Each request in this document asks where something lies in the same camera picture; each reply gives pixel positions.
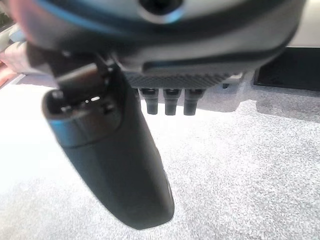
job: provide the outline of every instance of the textured panel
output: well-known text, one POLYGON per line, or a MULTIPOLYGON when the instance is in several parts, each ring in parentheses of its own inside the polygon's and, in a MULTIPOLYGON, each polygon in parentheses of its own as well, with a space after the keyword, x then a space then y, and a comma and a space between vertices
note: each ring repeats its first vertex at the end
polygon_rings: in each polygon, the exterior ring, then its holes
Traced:
POLYGON ((156 89, 207 89, 233 74, 176 74, 169 76, 146 76, 137 73, 125 73, 133 88, 156 89))

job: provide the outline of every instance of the carpeted floor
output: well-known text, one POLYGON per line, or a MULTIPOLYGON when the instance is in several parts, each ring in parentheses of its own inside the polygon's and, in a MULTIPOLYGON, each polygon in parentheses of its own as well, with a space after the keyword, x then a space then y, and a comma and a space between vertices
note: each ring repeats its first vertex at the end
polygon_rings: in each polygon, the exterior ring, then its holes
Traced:
POLYGON ((41 113, 49 89, 0 90, 1 240, 320 239, 320 92, 244 81, 210 89, 196 116, 181 106, 165 116, 164 104, 145 114, 175 214, 136 231, 104 209, 56 144, 41 113))

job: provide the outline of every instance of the black handle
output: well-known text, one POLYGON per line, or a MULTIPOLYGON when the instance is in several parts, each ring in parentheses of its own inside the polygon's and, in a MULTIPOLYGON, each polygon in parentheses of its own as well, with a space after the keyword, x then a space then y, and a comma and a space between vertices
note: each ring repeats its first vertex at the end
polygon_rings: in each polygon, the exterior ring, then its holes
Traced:
POLYGON ((126 225, 151 228, 171 220, 174 200, 137 96, 116 74, 108 97, 61 110, 54 90, 44 97, 43 111, 101 203, 126 225))

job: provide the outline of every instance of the black plastic housing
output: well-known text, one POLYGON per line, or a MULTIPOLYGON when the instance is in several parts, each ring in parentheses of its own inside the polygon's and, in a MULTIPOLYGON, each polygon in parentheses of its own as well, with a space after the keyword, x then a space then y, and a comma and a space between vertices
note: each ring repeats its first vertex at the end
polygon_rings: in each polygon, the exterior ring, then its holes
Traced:
POLYGON ((167 89, 208 88, 271 61, 294 36, 305 2, 234 0, 214 8, 221 3, 184 0, 180 18, 156 24, 139 16, 138 0, 10 0, 36 46, 108 52, 133 87, 167 89))

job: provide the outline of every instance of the carbon fiber texture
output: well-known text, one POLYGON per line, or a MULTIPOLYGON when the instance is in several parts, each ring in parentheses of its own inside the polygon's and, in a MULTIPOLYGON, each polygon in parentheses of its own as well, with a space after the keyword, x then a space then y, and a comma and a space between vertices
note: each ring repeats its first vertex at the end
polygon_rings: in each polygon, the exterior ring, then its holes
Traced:
POLYGON ((208 89, 233 75, 205 73, 146 76, 131 72, 124 74, 133 88, 146 89, 208 89))

